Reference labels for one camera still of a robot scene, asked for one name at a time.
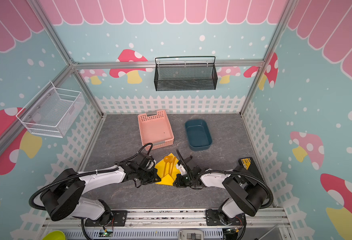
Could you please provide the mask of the yellow paper napkin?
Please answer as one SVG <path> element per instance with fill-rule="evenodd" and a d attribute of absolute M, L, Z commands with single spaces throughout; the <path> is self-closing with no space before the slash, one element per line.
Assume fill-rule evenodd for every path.
<path fill-rule="evenodd" d="M 161 181 L 157 184 L 173 186 L 177 175 L 181 174 L 178 169 L 178 162 L 179 160 L 176 156 L 169 154 L 156 164 L 155 168 L 158 170 L 158 176 L 161 178 Z"/>

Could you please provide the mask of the orange plastic knife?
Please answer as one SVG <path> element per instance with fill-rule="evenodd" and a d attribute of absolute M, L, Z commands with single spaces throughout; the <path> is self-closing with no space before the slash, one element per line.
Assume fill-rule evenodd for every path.
<path fill-rule="evenodd" d="M 173 174 L 173 171 L 174 171 L 174 168 L 175 168 L 176 160 L 177 160 L 176 157 L 174 157 L 173 160 L 172 160 L 172 164 L 171 164 L 171 168 L 170 168 L 170 172 L 169 172 L 169 175 L 170 175 L 170 176 L 172 176 L 172 174 Z"/>

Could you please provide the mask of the orange plastic spoon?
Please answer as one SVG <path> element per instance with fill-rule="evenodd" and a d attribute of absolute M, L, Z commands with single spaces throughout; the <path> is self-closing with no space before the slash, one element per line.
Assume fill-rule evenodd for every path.
<path fill-rule="evenodd" d="M 167 165 L 168 165 L 168 163 L 170 163 L 172 161 L 172 158 L 170 156 L 165 156 L 163 161 L 165 163 L 163 177 L 165 177 L 168 174 Z"/>

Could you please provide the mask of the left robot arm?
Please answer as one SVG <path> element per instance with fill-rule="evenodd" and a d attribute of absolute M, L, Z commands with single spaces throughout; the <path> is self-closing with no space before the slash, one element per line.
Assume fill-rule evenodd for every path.
<path fill-rule="evenodd" d="M 146 144 L 135 155 L 101 170 L 66 169 L 51 184 L 33 193 L 28 203 L 34 209 L 47 211 L 52 221 L 73 217 L 89 219 L 103 227 L 110 225 L 115 217 L 109 205 L 101 199 L 87 199 L 83 194 L 128 181 L 133 181 L 136 188 L 159 183 L 156 161 L 150 154 L 152 148 L 152 143 Z"/>

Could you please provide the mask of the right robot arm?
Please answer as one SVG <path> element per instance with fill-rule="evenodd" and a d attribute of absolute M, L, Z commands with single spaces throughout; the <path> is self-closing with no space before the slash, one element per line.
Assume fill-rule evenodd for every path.
<path fill-rule="evenodd" d="M 257 168 L 251 172 L 244 162 L 250 158 L 238 160 L 238 165 L 233 170 L 219 171 L 201 169 L 194 163 L 193 157 L 184 159 L 179 150 L 180 159 L 173 186 L 177 188 L 191 188 L 202 190 L 204 188 L 220 188 L 227 191 L 226 199 L 217 210 L 206 210 L 207 224 L 211 226 L 246 225 L 246 216 L 255 216 L 258 210 L 268 208 L 274 201 L 274 196 L 268 185 L 259 178 Z"/>

